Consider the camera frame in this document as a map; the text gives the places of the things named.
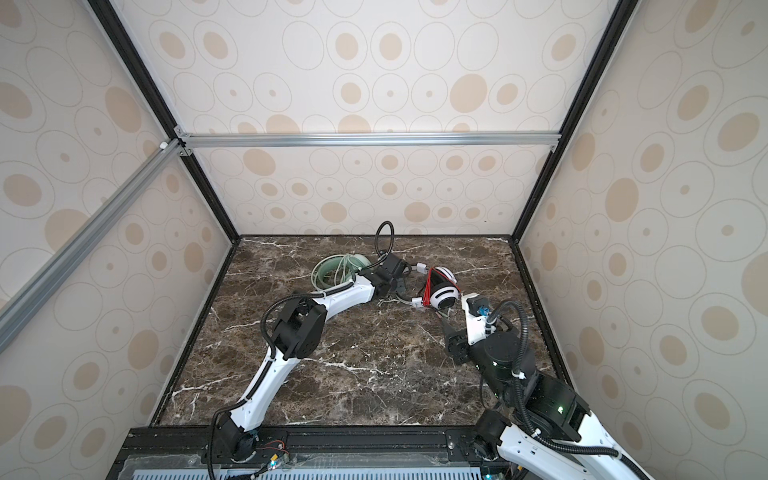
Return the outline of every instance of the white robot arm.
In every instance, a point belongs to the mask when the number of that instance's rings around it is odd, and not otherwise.
[[[325,321],[352,306],[371,301],[374,296],[389,293],[393,285],[391,279],[381,280],[370,274],[355,276],[352,285],[343,291],[286,302],[275,325],[274,350],[267,353],[237,407],[228,412],[224,423],[217,424],[233,459],[245,460],[253,453],[256,437],[253,432],[261,426],[269,404],[293,367],[317,347]],[[504,458],[544,480],[651,479],[642,468],[628,461],[627,452],[606,432],[581,397],[563,382],[536,371],[533,352],[526,352],[525,344],[522,345],[524,354],[520,355],[523,360],[513,358],[521,345],[517,344],[517,329],[498,315],[506,303],[513,302],[504,302],[491,312],[483,296],[464,295],[461,305],[467,329],[457,332],[444,321],[446,349],[459,364],[473,362],[501,402],[519,410],[517,407],[521,404],[515,402],[523,400],[514,395],[516,391],[523,392],[527,402],[524,409],[526,412],[530,409],[526,415],[534,419],[535,432],[529,435],[499,412],[486,410],[475,426],[472,447],[484,458]],[[497,328],[497,320],[507,324],[506,331]],[[547,438],[532,438],[536,435]],[[602,447],[605,453],[580,453],[594,451],[594,447]],[[568,449],[572,451],[565,453],[571,453],[570,457],[563,455]]]
[[[374,290],[370,280],[364,276],[355,276],[352,287],[323,298],[314,299],[314,302],[325,307],[326,317],[324,321],[327,321],[348,308],[360,303],[368,303],[373,298]],[[245,403],[230,412],[235,425],[241,427],[244,432],[249,432],[261,426],[266,409],[277,394],[277,390],[285,383],[293,367],[299,364],[300,359],[298,357],[290,356],[286,358],[286,354],[287,352],[279,351],[276,354],[276,358],[272,360],[270,353],[267,352],[259,371],[251,380],[243,396],[240,397],[240,401],[244,400]],[[249,397],[249,392],[253,390],[257,383],[259,383],[258,388]]]

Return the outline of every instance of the marble tabletop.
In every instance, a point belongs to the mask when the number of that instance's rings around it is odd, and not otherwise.
[[[448,267],[462,292],[481,293],[492,306],[507,298],[528,305],[505,238],[397,237],[394,252],[410,263]],[[215,410],[235,403],[266,353],[259,330],[265,309],[285,295],[310,291],[316,262],[336,253],[374,258],[372,238],[244,238],[160,424],[207,424]],[[409,295],[424,279],[417,272],[408,277]],[[451,324],[463,327],[460,306],[449,316]],[[536,327],[530,348],[537,367],[554,375]],[[326,323],[320,345],[291,372],[264,424],[474,425],[483,411],[478,381],[474,366],[456,366],[445,352],[433,311],[375,300]],[[492,406],[493,395],[487,387],[484,392]]]

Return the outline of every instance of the black frame edge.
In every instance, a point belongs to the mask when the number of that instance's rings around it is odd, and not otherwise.
[[[536,179],[536,183],[531,191],[531,195],[525,202],[522,214],[518,220],[515,230],[512,232],[512,239],[519,241],[528,224],[531,222],[539,201],[544,196],[544,192],[547,190],[552,175],[555,169],[560,164],[565,149],[571,143],[579,121],[584,115],[584,111],[587,108],[587,104],[592,99],[592,95],[600,83],[605,68],[611,61],[614,50],[618,45],[621,36],[624,33],[624,29],[627,27],[632,14],[637,6],[639,0],[619,0],[614,9],[611,19],[608,21],[608,25],[605,27],[605,33],[598,44],[597,50],[594,52],[594,56],[590,61],[589,67],[587,67],[587,74],[581,81],[581,85],[576,92],[573,103],[568,109],[568,113],[563,120],[563,126],[560,128],[560,141],[558,146],[551,152],[544,162],[544,166],[541,169],[541,173]]]
[[[154,83],[149,70],[147,70],[147,66],[141,60],[138,50],[134,47],[131,37],[125,30],[114,7],[109,0],[88,0],[88,3],[91,5],[91,9],[96,14],[96,18],[98,18],[104,31],[107,32],[107,36],[112,41],[114,49],[118,51],[118,55],[120,55],[131,77],[133,77],[142,95],[147,100],[155,117],[159,120],[165,134],[169,138],[177,138],[174,131],[176,120],[165,103],[160,90],[157,89],[157,85]]]
[[[558,348],[558,343],[554,339],[554,333],[547,318],[547,314],[544,312],[544,308],[541,306],[541,300],[536,293],[536,287],[531,280],[531,274],[528,272],[528,266],[525,265],[525,259],[523,258],[520,246],[517,242],[510,240],[509,246],[512,250],[512,256],[515,258],[515,263],[518,266],[518,272],[523,280],[525,286],[525,292],[528,294],[528,299],[531,301],[531,311],[534,317],[536,317],[536,323],[541,330],[541,337],[544,339],[544,343],[549,351],[549,358],[552,360],[552,368],[559,379],[565,381],[568,385],[573,387],[571,376],[568,374],[568,369],[565,368],[565,361],[563,355]]]
[[[214,213],[216,219],[219,220],[219,225],[221,225],[227,238],[230,239],[232,244],[240,242],[240,234],[237,232],[234,223],[232,223],[230,216],[224,209],[221,200],[219,200],[219,196],[216,195],[213,185],[208,181],[208,176],[200,166],[200,162],[197,161],[194,153],[191,153],[191,149],[189,150],[189,154],[181,155],[181,161],[184,162],[184,166],[187,167],[187,171],[189,171],[192,180],[194,180],[194,183],[200,190],[200,194],[202,194],[203,198],[208,202],[210,210]]]
[[[234,243],[232,243],[232,246],[230,247],[230,251],[227,253],[227,257],[224,259],[224,262],[221,264],[221,270],[219,270],[219,274],[216,276],[216,280],[214,281],[214,286],[213,288],[210,289],[210,294],[205,299],[205,303],[203,304],[203,309],[200,311],[200,316],[197,317],[197,321],[195,322],[194,327],[190,332],[190,335],[187,337],[187,341],[184,344],[184,348],[181,351],[181,355],[176,361],[176,366],[174,367],[174,371],[173,373],[171,373],[170,378],[168,379],[168,383],[166,384],[165,390],[163,391],[163,395],[160,398],[160,402],[157,404],[157,408],[154,410],[154,413],[152,414],[152,420],[149,423],[150,427],[159,426],[160,417],[163,415],[163,412],[168,406],[168,402],[170,401],[170,397],[174,391],[174,386],[176,385],[176,382],[178,382],[179,377],[181,376],[181,373],[184,371],[184,366],[187,364],[187,360],[189,359],[189,356],[192,353],[192,349],[197,343],[197,337],[200,335],[200,331],[203,329],[203,325],[205,324],[205,319],[208,317],[208,312],[210,311],[211,306],[214,304],[214,301],[216,300],[216,297],[219,294],[219,288],[221,288],[221,284],[224,282],[224,277],[227,275],[227,271],[230,268],[230,264],[232,263],[232,260],[234,259],[235,255],[237,255],[237,248],[239,246],[240,246],[240,238],[238,237],[234,241]]]
[[[168,138],[178,138],[179,142],[184,146],[183,139],[179,138],[178,133],[175,131],[177,126],[176,119],[170,112],[168,105],[163,99],[163,95],[157,88],[154,79],[149,73],[147,66],[141,60],[138,50],[131,40],[131,36],[120,21],[117,12],[109,2],[109,0],[88,0],[88,4],[91,6],[96,18],[101,23],[101,27],[107,33],[114,49],[117,51],[123,64],[128,69],[128,73],[134,79],[134,82],[138,86],[144,99],[149,104],[150,108],[154,112],[155,117],[160,122],[165,134]],[[193,154],[182,156],[184,166],[189,171],[192,180],[200,189],[200,193],[208,203],[214,216],[219,221],[219,224],[224,230],[224,233],[230,239],[230,242],[235,242],[239,237],[237,230],[235,229],[232,220],[225,211],[223,205],[219,201],[219,197],[214,192],[208,177],[203,172],[200,164]]]

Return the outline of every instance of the enclosure wall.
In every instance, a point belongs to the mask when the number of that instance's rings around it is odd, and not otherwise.
[[[521,242],[574,384],[656,478],[762,478],[768,4],[645,2]]]

